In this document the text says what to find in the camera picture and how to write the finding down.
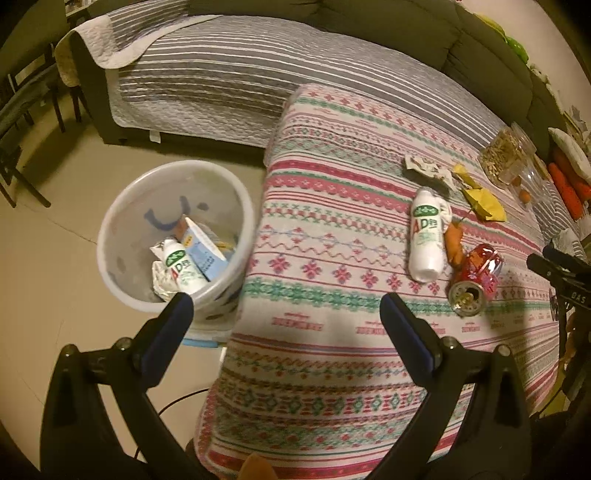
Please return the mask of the left hand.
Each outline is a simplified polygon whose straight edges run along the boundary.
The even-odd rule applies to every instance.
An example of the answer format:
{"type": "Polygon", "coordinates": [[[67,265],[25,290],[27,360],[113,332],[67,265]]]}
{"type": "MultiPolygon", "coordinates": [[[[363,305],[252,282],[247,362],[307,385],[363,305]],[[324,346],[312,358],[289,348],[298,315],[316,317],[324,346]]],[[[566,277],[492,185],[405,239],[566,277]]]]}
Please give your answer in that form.
{"type": "Polygon", "coordinates": [[[245,459],[238,480],[279,480],[273,466],[262,456],[252,453],[245,459]]]}

